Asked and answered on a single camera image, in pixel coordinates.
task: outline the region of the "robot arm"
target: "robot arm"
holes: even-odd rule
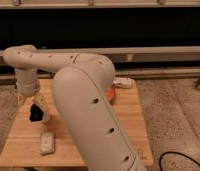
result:
[[[56,73],[55,105],[90,171],[145,171],[104,95],[115,76],[108,58],[21,46],[6,49],[4,60],[16,68],[18,91],[26,97],[40,89],[37,69]]]

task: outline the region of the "wooden tabletop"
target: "wooden tabletop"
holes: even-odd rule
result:
[[[47,99],[51,120],[47,124],[30,122],[31,99],[19,109],[0,156],[0,167],[83,167],[85,163],[71,135],[62,122],[51,96],[51,80],[40,80],[41,92]],[[132,89],[116,89],[112,105],[132,144],[146,166],[153,164],[145,122],[134,82]],[[53,131],[54,154],[41,156],[40,136]]]

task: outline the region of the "black wall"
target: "black wall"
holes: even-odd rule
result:
[[[200,45],[200,8],[0,10],[0,49]]]

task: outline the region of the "concrete floor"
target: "concrete floor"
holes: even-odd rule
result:
[[[186,153],[200,162],[200,91],[195,84],[196,79],[137,81],[154,157],[149,171],[159,171],[159,156],[169,150]],[[17,108],[14,94],[14,86],[0,86],[0,152]],[[162,164],[165,171],[200,171],[194,163],[176,155],[166,156]]]

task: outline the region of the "black cable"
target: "black cable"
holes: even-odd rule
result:
[[[180,152],[176,152],[176,151],[167,151],[167,152],[163,153],[159,158],[159,168],[160,168],[161,171],[164,171],[163,168],[162,168],[162,159],[167,154],[177,154],[179,156],[183,156],[185,158],[188,158],[189,160],[191,160],[192,162],[194,162],[196,165],[198,165],[200,167],[200,163],[198,161],[196,161],[195,159],[193,159],[192,157],[190,157],[190,156],[188,156],[186,154],[183,154],[183,153],[180,153]]]

